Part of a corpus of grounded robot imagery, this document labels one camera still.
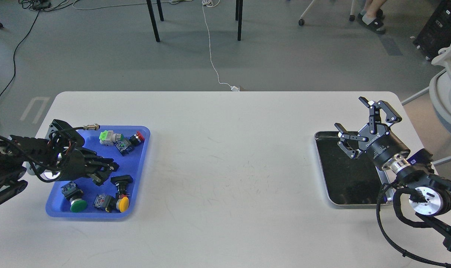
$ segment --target foot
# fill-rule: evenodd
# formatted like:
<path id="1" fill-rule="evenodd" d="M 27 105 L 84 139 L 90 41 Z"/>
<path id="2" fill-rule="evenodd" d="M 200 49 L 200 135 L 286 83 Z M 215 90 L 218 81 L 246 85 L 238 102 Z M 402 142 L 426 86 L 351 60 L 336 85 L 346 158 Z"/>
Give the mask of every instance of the foot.
<path id="1" fill-rule="evenodd" d="M 386 32 L 386 28 L 384 27 L 384 23 L 377 17 L 368 17 L 364 15 L 361 19 L 362 22 L 366 25 L 366 27 L 377 34 L 383 34 Z"/>
<path id="2" fill-rule="evenodd" d="M 361 10 L 361 12 L 358 14 L 358 18 L 361 20 L 365 14 L 366 14 L 366 10 Z M 384 20 L 384 18 L 385 18 L 386 16 L 384 15 L 384 13 L 382 13 L 382 9 L 379 9 L 379 10 L 376 12 L 376 17 L 377 17 L 378 19 Z"/>

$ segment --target white chair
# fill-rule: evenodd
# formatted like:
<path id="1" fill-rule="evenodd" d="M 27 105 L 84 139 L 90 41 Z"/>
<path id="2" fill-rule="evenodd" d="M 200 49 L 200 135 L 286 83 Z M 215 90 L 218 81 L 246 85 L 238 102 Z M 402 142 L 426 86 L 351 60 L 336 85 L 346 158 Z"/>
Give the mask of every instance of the white chair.
<path id="1" fill-rule="evenodd" d="M 438 119 L 451 134 L 451 44 L 450 47 L 441 49 L 439 53 L 440 55 L 432 60 L 432 64 L 444 66 L 445 69 L 431 79 L 428 87 L 403 100 L 401 103 L 406 105 L 429 92 Z M 433 164 L 438 166 L 449 161 L 451 161 L 451 156 L 434 161 Z"/>
<path id="2" fill-rule="evenodd" d="M 349 21 L 352 22 L 353 20 L 355 20 L 355 7 L 356 7 L 356 1 L 357 0 L 351 0 L 351 12 L 349 14 Z M 298 25 L 303 26 L 305 21 L 303 20 L 303 18 L 305 17 L 305 15 L 310 11 L 310 8 L 312 8 L 312 6 L 315 4 L 316 0 L 312 0 L 312 2 L 308 5 L 308 7 L 305 9 L 305 11 L 303 12 L 302 16 L 300 17 L 300 19 L 298 20 Z"/>

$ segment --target table leg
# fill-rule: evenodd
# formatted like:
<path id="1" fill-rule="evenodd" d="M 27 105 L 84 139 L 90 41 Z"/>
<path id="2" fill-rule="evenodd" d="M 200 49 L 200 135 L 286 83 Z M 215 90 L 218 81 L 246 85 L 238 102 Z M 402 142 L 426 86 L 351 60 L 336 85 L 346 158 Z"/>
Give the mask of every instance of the table leg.
<path id="1" fill-rule="evenodd" d="M 164 22 L 164 16 L 162 15 L 161 0 L 156 0 L 156 4 L 158 5 L 159 19 L 161 19 L 161 22 Z"/>
<path id="2" fill-rule="evenodd" d="M 239 1 L 239 31 L 237 33 L 237 41 L 240 41 L 240 39 L 242 39 L 242 9 L 244 6 L 244 0 L 238 1 Z"/>
<path id="3" fill-rule="evenodd" d="M 152 10 L 151 0 L 146 0 L 147 8 L 149 10 L 149 17 L 151 17 L 152 29 L 154 30 L 154 36 L 156 37 L 156 42 L 160 42 L 158 26 L 156 25 L 156 18 L 154 17 L 154 11 Z"/>
<path id="4" fill-rule="evenodd" d="M 235 20 L 239 20 L 239 0 L 235 1 Z"/>

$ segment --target floor marking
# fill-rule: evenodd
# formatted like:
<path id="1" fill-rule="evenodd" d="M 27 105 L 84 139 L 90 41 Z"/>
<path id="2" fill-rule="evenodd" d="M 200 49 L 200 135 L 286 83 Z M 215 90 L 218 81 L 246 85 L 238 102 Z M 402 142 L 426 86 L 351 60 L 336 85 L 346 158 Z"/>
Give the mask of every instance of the floor marking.
<path id="1" fill-rule="evenodd" d="M 48 101 L 50 100 L 49 97 L 35 97 L 35 98 L 33 98 L 32 100 L 30 100 L 30 103 L 27 105 L 25 111 L 23 111 L 23 114 L 22 114 L 22 116 L 20 117 L 20 121 L 24 121 L 24 120 L 25 120 L 26 116 L 30 113 L 30 110 L 32 109 L 33 104 L 34 104 L 37 100 L 40 101 L 40 102 L 42 102 L 42 106 L 40 107 L 40 110 L 38 110 L 38 112 L 37 112 L 35 118 L 33 119 L 32 123 L 33 123 L 33 124 L 38 123 L 38 121 L 40 120 L 40 117 L 41 117 L 41 115 L 42 115 L 42 113 L 43 113 L 43 110 L 45 110 L 45 108 L 47 107 L 47 103 L 48 103 Z"/>

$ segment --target power adapter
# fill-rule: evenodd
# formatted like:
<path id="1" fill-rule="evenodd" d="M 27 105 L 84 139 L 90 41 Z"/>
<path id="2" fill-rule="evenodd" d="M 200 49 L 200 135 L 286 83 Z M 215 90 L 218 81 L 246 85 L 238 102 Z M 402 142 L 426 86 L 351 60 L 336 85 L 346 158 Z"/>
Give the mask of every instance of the power adapter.
<path id="1" fill-rule="evenodd" d="M 40 0 L 40 3 L 38 5 L 33 5 L 33 10 L 44 10 L 51 7 L 51 3 L 48 0 Z"/>

